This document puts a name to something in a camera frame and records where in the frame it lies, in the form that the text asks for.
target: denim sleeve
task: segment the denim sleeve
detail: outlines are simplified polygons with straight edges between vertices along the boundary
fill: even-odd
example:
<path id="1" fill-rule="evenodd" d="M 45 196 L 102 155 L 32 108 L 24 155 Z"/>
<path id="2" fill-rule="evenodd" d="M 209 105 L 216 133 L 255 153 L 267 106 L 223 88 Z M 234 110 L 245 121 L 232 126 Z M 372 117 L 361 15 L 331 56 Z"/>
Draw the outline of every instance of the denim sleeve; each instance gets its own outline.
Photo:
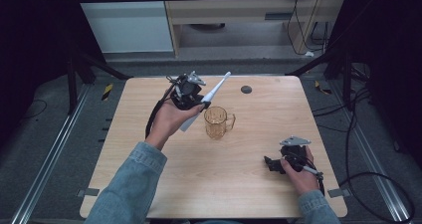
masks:
<path id="1" fill-rule="evenodd" d="M 299 208 L 304 215 L 306 224 L 340 223 L 319 190 L 302 194 L 299 197 Z"/>
<path id="2" fill-rule="evenodd" d="M 100 194 L 85 223 L 143 223 L 166 161 L 161 151 L 140 142 Z"/>

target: person's hand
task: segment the person's hand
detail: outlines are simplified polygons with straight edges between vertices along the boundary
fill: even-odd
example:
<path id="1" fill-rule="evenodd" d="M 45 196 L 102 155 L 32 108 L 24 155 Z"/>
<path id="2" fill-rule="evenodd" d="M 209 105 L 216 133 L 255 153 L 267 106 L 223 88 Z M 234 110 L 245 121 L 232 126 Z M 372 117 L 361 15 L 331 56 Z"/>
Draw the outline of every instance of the person's hand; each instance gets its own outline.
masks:
<path id="1" fill-rule="evenodd" d="M 151 132 L 145 142 L 161 150 L 168 138 L 172 136 L 186 120 L 196 116 L 203 109 L 204 105 L 198 105 L 188 111 L 182 111 L 172 100 L 165 101 L 155 116 Z"/>
<path id="2" fill-rule="evenodd" d="M 307 158 L 310 161 L 314 161 L 314 157 L 311 154 L 310 149 L 306 146 L 307 151 Z M 281 164 L 283 169 L 286 172 L 286 175 L 290 178 L 291 182 L 294 184 L 296 191 L 299 195 L 302 195 L 306 192 L 313 191 L 313 190 L 319 190 L 319 186 L 317 184 L 317 178 L 314 174 L 302 170 L 301 172 L 296 172 L 290 164 L 285 161 L 284 159 L 281 159 Z"/>

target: gray floor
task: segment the gray floor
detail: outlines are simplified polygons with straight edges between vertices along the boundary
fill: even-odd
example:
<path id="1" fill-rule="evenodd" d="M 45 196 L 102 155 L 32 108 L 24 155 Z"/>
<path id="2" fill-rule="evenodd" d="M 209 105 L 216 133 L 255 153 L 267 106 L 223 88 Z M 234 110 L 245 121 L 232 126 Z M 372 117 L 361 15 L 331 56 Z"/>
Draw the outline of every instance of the gray floor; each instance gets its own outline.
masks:
<path id="1" fill-rule="evenodd" d="M 198 75 L 223 75 L 227 71 L 231 71 L 234 76 L 281 75 L 312 60 L 311 57 L 295 54 L 284 26 L 280 23 L 226 24 L 220 30 L 198 30 L 196 27 L 186 26 L 183 32 L 177 58 L 154 59 L 149 56 L 142 62 L 113 62 L 110 65 L 128 75 L 162 76 L 165 79 L 167 75 L 175 76 L 191 71 L 196 71 Z M 315 80 L 318 80 L 335 91 L 341 82 L 341 78 L 326 82 L 321 75 L 323 69 L 324 65 L 320 65 L 301 76 L 312 110 L 339 104 L 335 94 L 324 94 L 315 87 Z M 77 194 L 79 190 L 88 187 L 106 138 L 106 128 L 110 124 L 108 119 L 112 118 L 124 87 L 124 81 L 98 69 L 95 72 L 98 77 L 93 85 L 78 82 L 79 91 L 89 89 L 86 104 L 32 212 L 31 221 L 34 223 L 78 223 L 83 220 L 79 215 L 82 198 Z M 102 101 L 103 92 L 109 83 L 113 83 L 113 89 L 108 100 Z M 362 87 L 364 84 L 353 82 L 356 91 Z M 371 99 L 359 102 L 356 108 L 359 126 L 355 130 L 361 127 L 365 141 L 369 143 L 380 166 L 388 176 L 404 187 L 416 210 L 421 210 L 420 168 L 410 155 L 394 151 L 393 140 Z M 0 220 L 3 221 L 0 223 L 9 223 L 9 219 L 22 203 L 65 122 L 67 111 L 66 77 L 45 83 L 37 89 L 36 101 L 27 113 L 30 117 L 22 119 L 21 125 L 10 139 L 11 148 L 1 154 Z M 347 115 L 348 112 L 339 111 L 316 117 L 338 181 L 346 178 L 344 162 L 345 131 L 349 125 Z M 353 132 L 348 148 L 351 174 L 371 170 L 365 156 L 367 151 L 362 148 L 361 143 L 361 136 Z M 380 184 L 376 182 L 376 178 L 359 178 L 353 181 L 353 187 L 364 204 L 391 219 L 389 206 L 385 202 L 385 196 L 379 192 Z M 354 197 L 346 197 L 345 200 L 348 214 L 341 218 L 342 223 L 385 223 L 364 210 Z M 416 213 L 413 223 L 422 223 L 421 213 Z"/>

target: cable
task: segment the cable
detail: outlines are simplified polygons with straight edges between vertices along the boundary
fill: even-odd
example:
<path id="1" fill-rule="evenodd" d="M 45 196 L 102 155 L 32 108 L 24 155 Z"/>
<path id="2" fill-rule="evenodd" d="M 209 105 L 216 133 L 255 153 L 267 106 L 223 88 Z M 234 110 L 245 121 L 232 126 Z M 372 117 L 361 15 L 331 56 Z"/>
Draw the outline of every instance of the cable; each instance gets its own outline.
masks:
<path id="1" fill-rule="evenodd" d="M 31 118 L 31 117 L 35 117 L 35 116 L 40 115 L 42 112 L 44 112 L 44 111 L 46 110 L 46 108 L 47 108 L 47 103 L 46 103 L 45 101 L 43 101 L 43 100 L 33 100 L 33 101 L 32 101 L 32 103 L 35 103 L 35 102 L 41 102 L 41 103 L 43 103 L 43 104 L 44 104 L 44 107 L 41 109 L 41 111 L 40 111 L 40 112 L 37 112 L 37 113 L 35 113 L 35 114 L 32 114 L 32 115 L 23 116 L 22 118 Z"/>
<path id="2" fill-rule="evenodd" d="M 332 114 L 332 113 L 334 113 L 334 112 L 338 112 L 338 111 L 340 111 L 341 109 L 343 109 L 343 108 L 346 108 L 346 107 L 348 107 L 349 105 L 353 105 L 353 103 L 359 103 L 360 101 L 362 101 L 362 100 L 364 100 L 364 99 L 366 99 L 366 98 L 368 98 L 369 96 L 367 96 L 367 97 L 363 97 L 363 98 L 361 98 L 360 96 L 363 96 L 365 93 L 368 93 L 369 91 L 368 90 L 366 90 L 364 93 L 362 93 L 362 94 L 358 94 L 358 93 L 356 93 L 356 101 L 354 101 L 354 100 L 351 100 L 349 103 L 347 103 L 347 104 L 344 104 L 344 105 L 334 105 L 334 106 L 330 106 L 330 107 L 326 107 L 326 108 L 320 108 L 320 109 L 317 109 L 317 110 L 313 110 L 312 112 L 317 112 L 317 111 L 322 111 L 322 110 L 326 110 L 326 109 L 329 109 L 329 108 L 332 108 L 332 107 L 336 107 L 336 106 L 340 106 L 340 107 L 338 107 L 337 109 L 334 109 L 334 110 L 332 110 L 332 111 L 329 111 L 329 112 L 323 112 L 323 113 L 318 113 L 318 114 L 314 114 L 314 117 L 317 117 L 317 116 L 324 116 L 324 115 L 328 115 L 328 114 Z"/>
<path id="3" fill-rule="evenodd" d="M 340 130 L 340 129 L 324 126 L 324 125 L 321 125 L 321 124 L 317 124 L 316 126 L 323 127 L 323 128 L 329 129 L 329 130 L 337 131 L 337 132 L 347 132 L 347 130 Z"/>
<path id="4" fill-rule="evenodd" d="M 351 116 L 351 121 L 350 121 L 349 128 L 347 130 L 347 135 L 346 135 L 346 142 L 345 142 L 345 171 L 346 171 L 346 179 L 344 181 L 342 181 L 339 184 L 339 186 L 342 186 L 345 183 L 347 183 L 348 186 L 349 186 L 349 190 L 352 193 L 353 197 L 356 199 L 356 201 L 360 205 L 362 205 L 363 208 L 365 208 L 369 213 L 371 213 L 375 217 L 379 218 L 380 220 L 383 220 L 383 221 L 386 221 L 386 222 L 389 222 L 389 223 L 408 223 L 409 221 L 411 221 L 413 219 L 413 217 L 415 215 L 415 206 L 414 206 L 413 201 L 410 199 L 409 195 L 407 194 L 407 192 L 404 190 L 403 187 L 400 186 L 400 184 L 398 182 L 394 181 L 393 179 L 391 179 L 388 176 L 385 176 L 383 174 L 376 173 L 376 172 L 361 172 L 361 173 L 357 173 L 357 174 L 354 174 L 354 175 L 350 176 L 350 173 L 349 173 L 349 165 L 348 165 L 349 164 L 349 161 L 348 161 L 349 139 L 350 139 L 350 133 L 353 130 L 353 128 L 352 128 L 353 127 L 353 123 L 356 120 L 356 118 L 355 118 L 356 117 L 356 109 L 355 109 L 355 106 L 356 106 L 357 101 L 358 101 L 359 92 L 356 94 L 355 98 L 353 99 L 354 100 L 354 103 L 353 103 L 352 110 L 351 110 L 352 116 Z M 364 202 L 356 195 L 356 192 L 355 192 L 355 190 L 353 188 L 353 185 L 351 184 L 351 180 L 352 179 L 354 179 L 356 177 L 359 177 L 359 176 L 363 176 L 363 175 L 376 175 L 376 176 L 383 177 L 385 179 L 390 180 L 396 187 L 398 187 L 400 189 L 400 191 L 402 192 L 402 194 L 406 197 L 406 199 L 407 199 L 407 201 L 408 201 L 408 203 L 410 205 L 411 212 L 410 212 L 409 218 L 407 218 L 406 220 L 403 220 L 403 221 L 395 221 L 395 220 L 392 220 L 392 219 L 388 219 L 386 217 L 383 217 L 380 214 L 377 214 L 375 211 L 373 211 L 367 205 L 365 205 Z"/>
<path id="5" fill-rule="evenodd" d="M 333 105 L 333 106 L 329 106 L 329 107 L 319 108 L 319 109 L 316 109 L 316 110 L 312 110 L 312 112 L 319 112 L 319 111 L 323 111 L 323 110 L 333 108 L 333 107 L 338 107 L 338 106 L 341 106 L 341 105 Z"/>
<path id="6" fill-rule="evenodd" d="M 320 50 L 322 50 L 322 49 L 312 49 L 312 48 L 310 48 L 310 47 L 307 45 L 307 42 L 305 41 L 304 31 L 302 30 L 301 23 L 299 22 L 298 9 L 297 9 L 297 7 L 298 7 L 298 0 L 295 0 L 295 6 L 294 6 L 294 8 L 293 8 L 292 16 L 290 17 L 289 22 L 288 22 L 288 37 L 289 37 L 289 40 L 290 40 L 290 42 L 291 42 L 291 44 L 292 44 L 292 47 L 293 47 L 294 52 L 295 52 L 297 55 L 304 55 L 304 54 L 305 54 L 305 53 L 299 53 L 298 51 L 296 51 L 295 46 L 293 45 L 292 37 L 290 36 L 290 33 L 289 33 L 289 32 L 290 32 L 290 23 L 291 23 L 291 21 L 292 21 L 292 18 L 293 18 L 293 16 L 294 16 L 294 14 L 296 15 L 296 19 L 297 19 L 297 21 L 298 21 L 298 27 L 299 27 L 299 30 L 301 31 L 301 35 L 302 35 L 302 42 L 304 43 L 304 45 L 305 45 L 305 46 L 306 46 L 306 47 L 310 50 L 310 52 L 316 52 L 316 51 L 320 51 Z M 315 9 L 316 9 L 316 6 L 314 6 L 314 9 L 313 9 L 313 12 L 311 13 L 311 16 L 313 16 L 313 15 L 314 15 Z"/>
<path id="7" fill-rule="evenodd" d="M 315 38 L 314 37 L 314 33 L 315 33 L 315 30 L 316 30 L 318 24 L 319 24 L 319 22 L 316 22 L 314 24 L 313 30 L 311 32 L 311 41 L 315 45 L 323 45 L 323 46 L 326 46 L 327 42 L 329 41 L 329 37 L 328 37 L 328 24 L 329 24 L 329 22 L 325 22 L 325 27 L 324 27 L 322 38 Z"/>
<path id="8" fill-rule="evenodd" d="M 323 45 L 322 45 L 322 52 L 325 53 L 326 47 L 328 46 L 328 22 L 325 22 L 325 29 L 323 31 Z"/>
<path id="9" fill-rule="evenodd" d="M 154 109 L 151 112 L 151 115 L 149 116 L 148 119 L 148 123 L 146 124 L 146 128 L 145 128 L 145 138 L 149 137 L 149 134 L 151 132 L 151 127 L 152 124 L 155 120 L 155 116 L 157 115 L 158 111 L 161 109 L 162 105 L 164 104 L 165 101 L 167 101 L 168 98 L 168 94 L 170 94 L 170 92 L 172 92 L 174 86 L 177 84 L 178 79 L 177 80 L 173 80 L 171 77 L 166 77 L 167 80 L 171 83 L 170 88 L 165 92 L 164 96 L 161 98 L 161 100 L 159 100 L 157 102 L 157 104 L 155 105 Z"/>

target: wall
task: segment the wall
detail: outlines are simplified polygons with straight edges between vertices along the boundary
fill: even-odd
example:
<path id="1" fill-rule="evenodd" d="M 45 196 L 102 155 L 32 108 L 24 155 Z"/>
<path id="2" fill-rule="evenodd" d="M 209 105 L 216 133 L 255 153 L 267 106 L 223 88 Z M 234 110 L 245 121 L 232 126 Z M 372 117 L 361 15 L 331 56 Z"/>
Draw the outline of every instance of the wall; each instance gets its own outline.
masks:
<path id="1" fill-rule="evenodd" d="M 105 55 L 173 51 L 163 2 L 87 3 L 82 7 Z"/>

